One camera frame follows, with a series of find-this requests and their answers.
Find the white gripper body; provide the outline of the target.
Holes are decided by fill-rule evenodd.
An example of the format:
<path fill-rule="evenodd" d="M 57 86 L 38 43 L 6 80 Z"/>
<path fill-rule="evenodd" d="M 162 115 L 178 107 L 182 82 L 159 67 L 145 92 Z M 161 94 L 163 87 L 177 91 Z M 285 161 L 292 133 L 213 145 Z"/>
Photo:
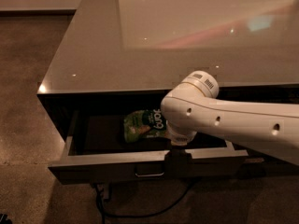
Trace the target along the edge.
<path fill-rule="evenodd" d="M 166 123 L 166 137 L 170 140 L 172 146 L 185 147 L 195 136 L 195 131 L 177 127 L 170 122 Z"/>

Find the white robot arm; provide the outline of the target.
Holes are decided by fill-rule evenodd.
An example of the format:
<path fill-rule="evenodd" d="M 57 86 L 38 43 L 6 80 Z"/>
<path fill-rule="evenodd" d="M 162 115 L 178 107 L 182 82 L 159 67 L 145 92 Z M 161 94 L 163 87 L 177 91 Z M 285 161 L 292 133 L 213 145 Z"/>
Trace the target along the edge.
<path fill-rule="evenodd" d="M 163 98 L 173 145 L 185 146 L 205 133 L 299 165 L 298 105 L 224 101 L 218 93 L 213 76 L 195 71 Z"/>

